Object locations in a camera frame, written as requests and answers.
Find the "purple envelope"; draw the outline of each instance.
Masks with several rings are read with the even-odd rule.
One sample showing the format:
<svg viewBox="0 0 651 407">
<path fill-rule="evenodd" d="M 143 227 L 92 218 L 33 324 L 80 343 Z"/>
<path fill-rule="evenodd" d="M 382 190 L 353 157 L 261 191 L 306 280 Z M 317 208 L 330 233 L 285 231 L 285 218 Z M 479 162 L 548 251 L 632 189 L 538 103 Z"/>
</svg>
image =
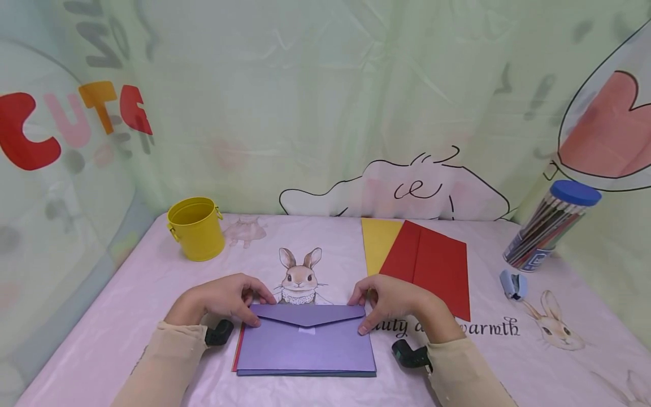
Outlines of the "purple envelope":
<svg viewBox="0 0 651 407">
<path fill-rule="evenodd" d="M 259 305 L 262 320 L 242 338 L 238 376 L 375 377 L 370 337 L 357 328 L 366 313 L 359 305 Z"/>
</svg>

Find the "beige sleeve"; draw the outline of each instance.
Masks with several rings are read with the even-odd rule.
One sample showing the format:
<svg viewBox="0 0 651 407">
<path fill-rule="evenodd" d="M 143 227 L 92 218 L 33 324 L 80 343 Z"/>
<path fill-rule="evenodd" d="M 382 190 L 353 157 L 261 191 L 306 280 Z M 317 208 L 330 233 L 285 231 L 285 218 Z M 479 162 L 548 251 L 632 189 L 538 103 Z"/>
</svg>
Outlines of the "beige sleeve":
<svg viewBox="0 0 651 407">
<path fill-rule="evenodd" d="M 179 407 L 206 347 L 205 326 L 159 322 L 112 407 Z"/>
<path fill-rule="evenodd" d="M 516 406 L 469 338 L 427 348 L 430 383 L 442 407 Z"/>
</svg>

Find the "hand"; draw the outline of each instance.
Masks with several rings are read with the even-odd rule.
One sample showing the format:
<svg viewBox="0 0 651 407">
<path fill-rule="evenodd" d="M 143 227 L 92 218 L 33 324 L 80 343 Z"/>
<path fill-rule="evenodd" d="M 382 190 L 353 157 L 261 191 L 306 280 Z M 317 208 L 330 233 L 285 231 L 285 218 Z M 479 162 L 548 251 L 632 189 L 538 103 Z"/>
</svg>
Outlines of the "hand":
<svg viewBox="0 0 651 407">
<path fill-rule="evenodd" d="M 165 317 L 171 325 L 198 325 L 206 313 L 236 316 L 245 324 L 260 326 L 260 319 L 249 309 L 254 294 L 260 303 L 275 304 L 276 299 L 260 280 L 238 273 L 209 281 L 185 291 Z"/>
<path fill-rule="evenodd" d="M 360 335 L 366 335 L 383 320 L 413 315 L 432 343 L 445 343 L 465 337 L 445 302 L 421 287 L 388 275 L 376 274 L 355 284 L 348 305 L 364 305 L 367 292 L 373 311 L 359 326 L 357 331 Z"/>
</svg>

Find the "yellow bucket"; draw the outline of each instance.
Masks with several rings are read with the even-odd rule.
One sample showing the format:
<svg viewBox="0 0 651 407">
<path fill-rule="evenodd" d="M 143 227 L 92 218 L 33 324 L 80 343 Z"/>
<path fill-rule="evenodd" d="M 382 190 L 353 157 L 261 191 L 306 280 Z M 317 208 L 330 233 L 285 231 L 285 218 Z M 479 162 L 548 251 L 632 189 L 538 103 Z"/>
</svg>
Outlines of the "yellow bucket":
<svg viewBox="0 0 651 407">
<path fill-rule="evenodd" d="M 167 227 L 192 261 L 210 260 L 224 250 L 219 208 L 208 198 L 194 197 L 176 203 L 167 212 Z"/>
</svg>

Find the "envelope flap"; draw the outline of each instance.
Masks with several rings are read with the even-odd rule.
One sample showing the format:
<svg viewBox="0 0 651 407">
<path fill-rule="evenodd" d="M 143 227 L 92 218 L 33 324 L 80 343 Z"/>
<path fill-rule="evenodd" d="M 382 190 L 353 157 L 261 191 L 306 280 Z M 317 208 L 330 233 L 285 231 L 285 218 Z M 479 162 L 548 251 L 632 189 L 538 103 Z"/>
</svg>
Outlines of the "envelope flap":
<svg viewBox="0 0 651 407">
<path fill-rule="evenodd" d="M 268 305 L 253 304 L 252 312 L 260 318 L 311 327 L 359 318 L 366 315 L 360 305 Z"/>
</svg>

